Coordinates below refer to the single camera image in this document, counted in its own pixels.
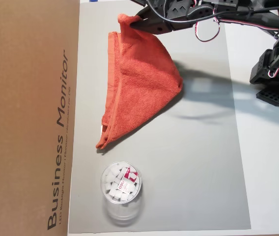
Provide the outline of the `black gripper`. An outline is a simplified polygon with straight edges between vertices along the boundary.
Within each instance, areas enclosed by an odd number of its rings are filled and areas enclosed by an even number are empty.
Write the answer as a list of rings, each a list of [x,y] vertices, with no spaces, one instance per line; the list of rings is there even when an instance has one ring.
[[[171,7],[172,3],[172,0],[148,0],[148,6],[136,14],[142,19],[130,23],[130,27],[155,35],[172,32],[173,28],[171,23],[161,19],[152,10],[152,8],[154,8],[159,15],[167,18],[169,8]]]

